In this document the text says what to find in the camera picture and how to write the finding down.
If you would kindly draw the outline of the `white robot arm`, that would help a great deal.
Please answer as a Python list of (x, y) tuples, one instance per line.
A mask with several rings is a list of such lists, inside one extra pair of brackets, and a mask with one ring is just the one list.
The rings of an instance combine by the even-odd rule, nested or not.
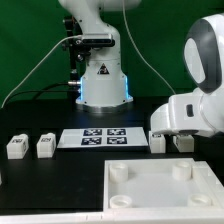
[[(103, 22), (100, 13), (132, 9), (141, 0), (58, 1), (81, 27), (75, 45), (87, 49), (81, 96), (76, 103), (102, 111), (131, 102), (127, 77), (121, 70), (119, 32)], [(160, 106), (151, 115), (151, 132), (205, 137), (224, 133), (224, 13), (201, 18), (192, 25), (183, 57), (196, 89), (173, 95)]]

